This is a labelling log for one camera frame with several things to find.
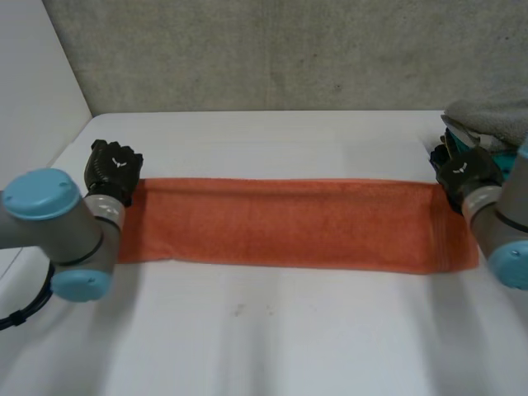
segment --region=white table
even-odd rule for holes
[[[144,154],[143,177],[433,182],[427,149],[443,132],[439,114],[103,115],[55,166],[82,185],[90,144],[107,139]],[[45,259],[24,249],[15,266],[43,273]],[[524,396],[528,293],[502,287],[484,266],[410,276],[123,265],[103,301],[53,298],[0,332],[0,362],[9,396]]]

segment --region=gray wall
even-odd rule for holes
[[[439,109],[528,83],[526,0],[44,0],[94,115]]]

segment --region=folded towel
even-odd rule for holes
[[[161,259],[427,274],[475,267],[439,185],[375,180],[147,179],[121,262]]]
[[[528,88],[514,87],[487,97],[451,103],[442,116],[467,146],[491,153],[515,151],[528,134]]]

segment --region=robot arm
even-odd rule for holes
[[[492,273],[508,287],[528,290],[528,140],[506,182],[480,147],[456,155],[436,179],[461,207]]]
[[[97,140],[85,170],[83,199],[67,173],[40,169],[0,192],[0,248],[38,246],[55,272],[52,291],[63,299],[100,299],[119,252],[125,207],[139,181],[143,157]]]

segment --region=light blue joint cap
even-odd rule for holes
[[[489,257],[488,266],[504,285],[528,290],[528,240],[501,246]]]
[[[81,200],[79,188],[59,169],[39,169],[17,177],[2,195],[7,212],[24,220],[48,220],[68,213]]]
[[[86,303],[101,299],[110,289],[111,274],[96,270],[66,270],[51,278],[51,290],[61,299]]]
[[[525,141],[522,143],[522,146],[520,146],[518,153],[522,157],[528,159],[528,137],[526,137]]]

